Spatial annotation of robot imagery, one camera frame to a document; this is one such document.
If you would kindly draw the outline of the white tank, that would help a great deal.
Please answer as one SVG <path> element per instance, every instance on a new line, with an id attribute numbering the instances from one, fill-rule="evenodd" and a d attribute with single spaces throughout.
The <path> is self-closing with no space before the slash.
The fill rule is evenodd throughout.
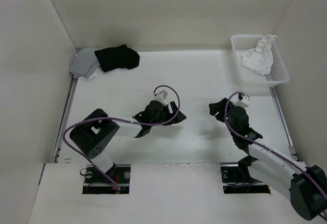
<path id="1" fill-rule="evenodd" d="M 74 79 L 81 80 L 81 81 L 85 81 L 85 82 L 90 81 L 90 80 L 94 79 L 97 76 L 99 69 L 100 69 L 99 67 L 96 68 L 94 70 L 94 72 L 88 78 L 86 78 L 86 77 L 79 77 L 79 76 L 73 76 L 73 78 Z"/>
<path id="2" fill-rule="evenodd" d="M 257 42 L 256 48 L 249 49 L 242 55 L 242 65 L 262 76 L 269 75 L 273 65 L 272 45 L 277 39 L 276 35 L 265 35 Z"/>

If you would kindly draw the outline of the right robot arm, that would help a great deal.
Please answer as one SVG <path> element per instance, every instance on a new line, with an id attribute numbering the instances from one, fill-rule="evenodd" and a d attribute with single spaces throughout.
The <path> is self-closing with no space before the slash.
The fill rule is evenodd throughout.
<path id="1" fill-rule="evenodd" d="M 236 147 L 246 153 L 238 162 L 237 175 L 243 181 L 258 180 L 279 192 L 295 212 L 310 221 L 326 211 L 326 174 L 317 165 L 303 162 L 263 144 L 263 136 L 249 125 L 243 93 L 236 103 L 224 98 L 209 104 L 209 113 L 225 123 Z"/>

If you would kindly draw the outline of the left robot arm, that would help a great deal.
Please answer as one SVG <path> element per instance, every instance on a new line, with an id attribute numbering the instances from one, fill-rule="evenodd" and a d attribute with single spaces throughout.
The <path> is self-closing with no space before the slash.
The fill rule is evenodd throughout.
<path id="1" fill-rule="evenodd" d="M 100 119 L 76 126 L 71 130 L 69 138 L 83 155 L 96 164 L 98 178 L 107 183 L 113 180 L 116 165 L 105 153 L 105 148 L 115 135 L 141 138 L 149 134 L 152 129 L 147 124 L 169 126 L 185 119 L 186 116 L 178 110 L 175 102 L 163 105 L 153 100 L 144 111 L 132 117 L 132 122 L 136 124 Z"/>

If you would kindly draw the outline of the black folded tank top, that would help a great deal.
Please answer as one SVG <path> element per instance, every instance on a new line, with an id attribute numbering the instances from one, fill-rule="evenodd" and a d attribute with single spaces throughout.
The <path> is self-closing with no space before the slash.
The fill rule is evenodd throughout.
<path id="1" fill-rule="evenodd" d="M 95 56 L 103 72 L 115 69 L 134 69 L 139 66 L 138 52 L 123 44 L 95 51 Z"/>

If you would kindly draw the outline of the white folded tank top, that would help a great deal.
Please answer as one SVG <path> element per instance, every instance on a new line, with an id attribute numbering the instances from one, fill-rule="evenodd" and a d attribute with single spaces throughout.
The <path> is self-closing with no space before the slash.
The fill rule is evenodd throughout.
<path id="1" fill-rule="evenodd" d="M 94 79 L 97 76 L 99 69 L 100 69 L 99 67 L 96 68 L 94 70 L 94 72 L 88 78 L 86 78 L 86 77 L 79 77 L 79 76 L 73 76 L 73 78 L 74 79 L 81 80 L 81 81 L 85 81 L 85 82 L 90 81 L 90 80 Z"/>

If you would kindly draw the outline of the grey folded tank top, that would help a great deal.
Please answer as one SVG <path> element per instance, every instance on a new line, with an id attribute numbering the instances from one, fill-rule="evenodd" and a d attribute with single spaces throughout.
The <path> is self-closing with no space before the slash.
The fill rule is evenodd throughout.
<path id="1" fill-rule="evenodd" d="M 97 50 L 97 48 L 84 48 L 80 50 L 69 67 L 70 74 L 88 78 L 96 68 L 100 67 L 95 55 L 95 51 Z"/>

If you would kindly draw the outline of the white plastic basket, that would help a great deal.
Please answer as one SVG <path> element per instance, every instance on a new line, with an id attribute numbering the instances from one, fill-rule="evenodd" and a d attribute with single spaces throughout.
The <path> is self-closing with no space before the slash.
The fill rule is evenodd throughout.
<path id="1" fill-rule="evenodd" d="M 290 81 L 276 35 L 233 35 L 230 40 L 241 86 L 271 88 Z"/>

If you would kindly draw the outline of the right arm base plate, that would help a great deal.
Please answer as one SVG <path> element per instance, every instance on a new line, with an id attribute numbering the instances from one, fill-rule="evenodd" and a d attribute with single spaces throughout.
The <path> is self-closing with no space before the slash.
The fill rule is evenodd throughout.
<path id="1" fill-rule="evenodd" d="M 249 176 L 237 163 L 220 164 L 225 194 L 270 194 L 270 187 Z"/>

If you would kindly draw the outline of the right metal table rail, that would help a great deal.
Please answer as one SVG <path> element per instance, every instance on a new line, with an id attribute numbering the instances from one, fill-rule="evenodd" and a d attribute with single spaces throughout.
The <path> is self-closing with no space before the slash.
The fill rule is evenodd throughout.
<path id="1" fill-rule="evenodd" d="M 298 155 L 297 155 L 297 152 L 294 148 L 294 145 L 293 145 L 293 141 L 292 141 L 292 138 L 291 138 L 291 135 L 290 135 L 290 132 L 289 132 L 289 129 L 288 129 L 288 126 L 286 124 L 286 120 L 285 120 L 285 117 L 284 117 L 284 114 L 283 114 L 283 111 L 282 111 L 282 107 L 281 107 L 281 104 L 279 102 L 279 99 L 278 99 L 278 96 L 277 96 L 277 93 L 276 93 L 276 90 L 274 87 L 271 87 L 269 88 L 270 90 L 270 94 L 272 96 L 272 99 L 274 101 L 274 104 L 275 104 L 275 107 L 278 111 L 278 114 L 279 114 L 279 117 L 280 117 L 280 120 L 283 124 L 283 127 L 284 127 L 284 131 L 286 133 L 286 136 L 287 136 L 287 140 L 288 140 L 288 149 L 290 151 L 290 154 L 291 154 L 291 157 L 293 160 L 296 160 L 298 161 Z"/>

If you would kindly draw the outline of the metal table rail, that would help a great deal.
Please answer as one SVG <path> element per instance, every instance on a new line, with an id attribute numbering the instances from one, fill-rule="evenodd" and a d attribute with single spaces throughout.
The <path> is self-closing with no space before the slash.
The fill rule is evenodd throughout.
<path id="1" fill-rule="evenodd" d="M 68 94 L 67 94 L 67 98 L 66 98 L 66 102 L 65 102 L 65 106 L 64 106 L 64 110 L 63 110 L 63 114 L 61 117 L 61 122 L 60 122 L 60 127 L 58 130 L 57 138 L 56 138 L 56 141 L 54 142 L 53 148 L 51 150 L 51 156 L 49 159 L 50 163 L 58 162 L 59 154 L 60 154 L 61 147 L 62 147 L 62 135 L 63 135 L 63 132 L 67 125 L 67 121 L 68 121 L 69 113 L 71 110 L 77 82 L 78 82 L 78 79 L 72 77 L 71 83 L 69 86 L 69 90 L 68 90 Z"/>
<path id="2" fill-rule="evenodd" d="M 296 160 L 298 161 L 298 155 L 297 155 L 297 152 L 294 148 L 294 145 L 293 145 L 293 141 L 292 141 L 292 138 L 291 138 L 291 135 L 290 135 L 290 132 L 289 132 L 289 129 L 288 129 L 288 126 L 286 124 L 286 120 L 285 120 L 285 117 L 284 117 L 284 114 L 283 114 L 283 111 L 282 111 L 282 107 L 281 107 L 281 104 L 279 102 L 279 99 L 278 99 L 278 96 L 277 96 L 277 93 L 276 93 L 276 90 L 274 87 L 271 87 L 269 88 L 270 90 L 270 94 L 272 96 L 272 99 L 274 101 L 274 104 L 275 104 L 275 107 L 278 111 L 278 114 L 279 114 L 279 117 L 280 117 L 280 120 L 283 124 L 283 127 L 284 127 L 284 131 L 286 133 L 286 136 L 287 136 L 287 140 L 288 140 L 288 149 L 290 151 L 290 154 L 291 154 L 291 157 L 293 160 Z"/>

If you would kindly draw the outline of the left metal table rail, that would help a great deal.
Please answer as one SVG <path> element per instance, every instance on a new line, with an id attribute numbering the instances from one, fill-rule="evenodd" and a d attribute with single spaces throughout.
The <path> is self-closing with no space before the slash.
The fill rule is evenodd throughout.
<path id="1" fill-rule="evenodd" d="M 78 82 L 78 79 L 72 77 L 71 83 L 69 86 L 69 90 L 68 90 L 68 94 L 67 94 L 67 98 L 66 98 L 66 102 L 65 102 L 65 106 L 64 106 L 64 110 L 63 110 L 63 114 L 61 117 L 61 122 L 60 122 L 60 127 L 58 130 L 57 138 L 56 138 L 56 141 L 54 142 L 53 148 L 51 150 L 51 156 L 49 159 L 50 163 L 58 162 L 59 154 L 60 154 L 61 147 L 62 147 L 62 135 L 63 135 L 63 132 L 67 125 L 67 121 L 68 121 L 69 113 L 71 110 L 77 82 Z"/>

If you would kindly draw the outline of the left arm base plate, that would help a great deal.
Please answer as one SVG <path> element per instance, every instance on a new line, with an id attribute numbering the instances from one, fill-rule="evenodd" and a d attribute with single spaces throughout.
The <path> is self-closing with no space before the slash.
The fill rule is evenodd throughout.
<path id="1" fill-rule="evenodd" d="M 131 179 L 131 165 L 115 165 L 109 171 L 109 176 L 121 188 L 115 189 L 112 183 L 100 174 L 93 166 L 88 165 L 86 168 L 80 170 L 80 175 L 84 177 L 83 194 L 129 194 L 130 179 Z"/>

